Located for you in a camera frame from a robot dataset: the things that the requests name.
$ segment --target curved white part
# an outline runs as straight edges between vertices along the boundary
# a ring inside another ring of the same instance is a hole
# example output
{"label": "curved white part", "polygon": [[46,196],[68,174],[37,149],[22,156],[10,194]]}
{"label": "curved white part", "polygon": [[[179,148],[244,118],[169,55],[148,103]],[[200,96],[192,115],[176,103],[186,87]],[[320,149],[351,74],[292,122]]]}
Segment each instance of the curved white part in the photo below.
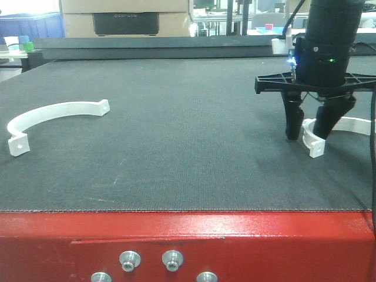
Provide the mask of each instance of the curved white part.
{"label": "curved white part", "polygon": [[[316,119],[305,119],[303,121],[303,143],[310,150],[310,157],[320,157],[325,151],[325,139],[313,134],[313,126]],[[371,134],[371,121],[356,117],[342,117],[333,130],[349,131],[364,135]]]}
{"label": "curved white part", "polygon": [[12,156],[19,156],[30,151],[28,135],[23,133],[27,128],[47,120],[75,115],[103,116],[110,111],[108,100],[100,102],[67,102],[53,104],[23,113],[8,123],[8,132],[12,137],[8,140]]}

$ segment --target hex socket bolt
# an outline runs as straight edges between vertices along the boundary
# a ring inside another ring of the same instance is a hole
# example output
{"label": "hex socket bolt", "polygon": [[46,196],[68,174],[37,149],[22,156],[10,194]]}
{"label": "hex socket bolt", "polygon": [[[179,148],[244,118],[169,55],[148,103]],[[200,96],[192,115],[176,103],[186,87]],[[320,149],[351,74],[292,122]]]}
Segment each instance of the hex socket bolt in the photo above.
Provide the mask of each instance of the hex socket bolt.
{"label": "hex socket bolt", "polygon": [[184,257],[178,251],[167,251],[162,255],[162,262],[168,271],[175,272],[183,264]]}
{"label": "hex socket bolt", "polygon": [[125,251],[119,257],[120,264],[125,272],[132,272],[141,263],[141,256],[135,251]]}
{"label": "hex socket bolt", "polygon": [[107,273],[96,272],[92,275],[91,282],[112,282],[112,279]]}
{"label": "hex socket bolt", "polygon": [[212,272],[202,272],[197,278],[197,282],[218,282],[218,277]]}

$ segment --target gray conveyor belt surface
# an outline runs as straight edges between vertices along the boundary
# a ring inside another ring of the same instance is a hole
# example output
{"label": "gray conveyor belt surface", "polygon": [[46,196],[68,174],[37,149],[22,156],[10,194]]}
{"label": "gray conveyor belt surface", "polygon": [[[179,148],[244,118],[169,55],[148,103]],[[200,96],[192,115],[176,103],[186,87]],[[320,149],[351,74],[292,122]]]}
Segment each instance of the gray conveyor belt surface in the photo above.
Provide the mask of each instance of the gray conveyor belt surface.
{"label": "gray conveyor belt surface", "polygon": [[[333,132],[326,153],[286,141],[278,93],[254,77],[284,58],[52,62],[0,83],[0,211],[368,210],[368,137]],[[349,72],[374,74],[374,57]],[[370,93],[347,116],[369,119]],[[9,154],[7,123],[60,102],[108,99],[103,116],[26,130]],[[319,103],[306,98],[314,118]]]}

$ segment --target cable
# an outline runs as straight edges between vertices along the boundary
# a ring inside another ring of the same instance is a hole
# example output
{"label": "cable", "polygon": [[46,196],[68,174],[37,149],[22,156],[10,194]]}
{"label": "cable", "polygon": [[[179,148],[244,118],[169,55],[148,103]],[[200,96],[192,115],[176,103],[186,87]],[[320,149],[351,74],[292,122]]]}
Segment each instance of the cable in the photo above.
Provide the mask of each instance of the cable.
{"label": "cable", "polygon": [[310,92],[307,92],[308,95],[310,95],[311,98],[315,99],[316,101],[322,103],[323,101],[320,101],[318,97],[313,96]]}
{"label": "cable", "polygon": [[293,22],[296,14],[298,13],[298,11],[300,10],[300,8],[302,7],[302,5],[304,4],[304,1],[305,0],[300,0],[299,4],[296,6],[293,14],[291,15],[290,19],[288,19],[288,21],[286,22],[284,28],[283,28],[283,31],[282,31],[282,35],[281,35],[281,38],[280,39],[286,39],[286,32],[287,32],[287,29],[288,27],[291,25],[291,23]]}
{"label": "cable", "polygon": [[368,48],[372,49],[373,51],[376,51],[376,48],[374,48],[371,44],[367,44],[367,43],[364,43],[364,42],[357,42],[357,43],[354,43],[352,45],[352,51],[353,52],[355,52],[355,48],[358,45],[365,46],[365,47],[368,47]]}
{"label": "cable", "polygon": [[375,126],[376,126],[376,88],[372,93],[371,99],[371,134],[370,134],[370,151],[372,163],[372,224],[376,232],[376,150],[375,150]]}
{"label": "cable", "polygon": [[308,94],[309,94],[309,92],[307,91],[307,92],[305,93],[304,97],[301,99],[303,102],[304,102],[304,100],[306,99],[306,97],[308,96]]}

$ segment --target red metal frame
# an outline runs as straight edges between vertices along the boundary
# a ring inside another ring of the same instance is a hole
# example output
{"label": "red metal frame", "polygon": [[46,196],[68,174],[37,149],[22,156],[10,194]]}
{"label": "red metal frame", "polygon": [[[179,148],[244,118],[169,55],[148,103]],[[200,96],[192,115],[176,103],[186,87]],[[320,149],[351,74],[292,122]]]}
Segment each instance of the red metal frame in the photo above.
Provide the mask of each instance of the red metal frame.
{"label": "red metal frame", "polygon": [[[132,273],[123,251],[142,261]],[[171,273],[162,254],[178,250]],[[370,212],[0,213],[0,280],[375,282]]]}

